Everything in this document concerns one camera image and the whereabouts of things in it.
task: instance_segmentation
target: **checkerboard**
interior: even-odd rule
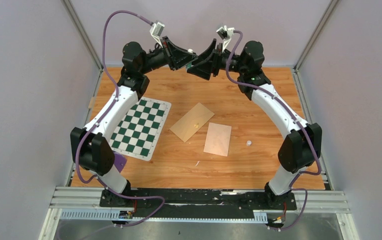
[[[149,161],[154,153],[171,103],[142,97],[111,136],[111,148],[123,155]]]

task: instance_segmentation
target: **wood surface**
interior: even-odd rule
[[[114,79],[121,68],[109,68]],[[296,113],[303,116],[300,100],[289,68],[263,68],[277,92]],[[145,97],[172,103],[172,108],[158,140],[151,161],[127,156],[122,171],[136,188],[195,189],[263,189],[279,167],[278,150],[283,139],[269,117],[242,94],[220,71],[209,81],[187,74],[184,69],[171,71],[162,67],[147,74],[150,84]],[[104,74],[92,116],[102,109],[114,87]],[[179,139],[170,127],[197,103],[210,109],[210,122],[232,126],[228,157],[203,152],[208,124],[200,128],[187,143]],[[314,163],[309,167],[316,172]],[[91,174],[82,169],[88,179]],[[74,187],[100,187],[94,179],[83,184],[75,176]],[[294,184],[296,188],[324,189],[321,176],[304,174]]]
[[[170,130],[186,143],[214,115],[201,103],[197,103]]]
[[[210,122],[205,138],[204,152],[227,157],[231,131],[231,126]]]

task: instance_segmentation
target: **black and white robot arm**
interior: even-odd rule
[[[160,38],[163,28],[164,25],[160,22],[154,23],[151,27],[150,33],[158,43],[154,50],[145,52],[140,44],[134,41],[124,46],[122,58],[124,67],[117,83],[119,97],[115,99],[116,94],[113,94],[96,118],[82,129],[76,127],[70,134],[73,161],[75,161],[76,150],[87,129],[91,129],[96,124],[97,119],[109,108],[113,100],[116,101],[103,121],[97,124],[97,127],[89,134],[85,141],[86,144],[80,149],[78,159],[79,165],[97,174],[108,187],[118,193],[123,192],[127,180],[120,174],[121,169],[116,168],[115,162],[120,155],[112,151],[108,141],[117,124],[145,93],[149,84],[149,79],[145,74],[165,65],[169,65],[173,71],[187,66],[188,73],[209,80],[211,74],[215,77],[220,69],[226,68],[227,58],[230,54],[225,47],[230,42],[233,28],[219,27],[217,33],[223,42],[216,46],[216,39],[213,39],[208,49],[200,55],[196,55],[191,49],[177,47],[166,36]],[[256,85],[264,90],[239,86],[241,92],[269,116],[284,138],[284,143],[278,153],[281,165],[265,187],[270,194],[271,204],[274,205],[283,202],[283,198],[291,190],[290,183],[301,171],[314,162],[307,139],[296,121],[304,126],[318,156],[320,156],[322,130],[316,123],[308,124],[285,103],[285,106],[294,115],[290,117],[284,106],[275,100],[277,98],[284,102],[262,71],[263,61],[262,44],[257,41],[249,41],[240,55],[233,54],[229,70],[239,73],[238,82]]]

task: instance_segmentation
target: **wooden table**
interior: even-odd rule
[[[109,68],[115,80],[121,68]],[[303,116],[300,101],[289,68],[263,68],[277,92],[295,112]],[[151,161],[127,157],[122,175],[136,188],[194,189],[263,189],[279,164],[278,150],[282,136],[269,117],[242,94],[221,71],[210,81],[187,74],[184,69],[171,71],[162,67],[147,74],[150,85],[145,97],[172,103],[163,131]],[[104,74],[95,100],[92,116],[101,110],[114,87]],[[214,116],[209,122],[232,126],[229,155],[203,152],[208,123],[184,143],[170,127],[195,104],[202,103]],[[317,171],[316,164],[309,168]],[[85,179],[91,175],[81,170]],[[73,187],[85,186],[75,174]],[[87,187],[99,187],[93,180]],[[320,176],[303,175],[296,188],[324,189]]]

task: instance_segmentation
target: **gray wall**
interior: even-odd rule
[[[37,239],[97,77],[60,0],[0,0],[0,239]]]
[[[341,1],[301,69],[336,189],[382,239],[382,1]]]
[[[329,3],[329,0],[71,1],[97,50],[102,47],[107,17],[116,10],[130,10],[151,21],[162,21],[166,24],[163,36],[198,54],[217,37],[215,31],[220,23],[234,27],[244,33],[238,53],[247,41],[260,41],[265,48],[265,65],[294,65]],[[154,48],[155,40],[149,35],[149,29],[130,15],[112,18],[107,33],[107,64],[121,64],[121,51],[130,41],[139,42],[146,51]]]

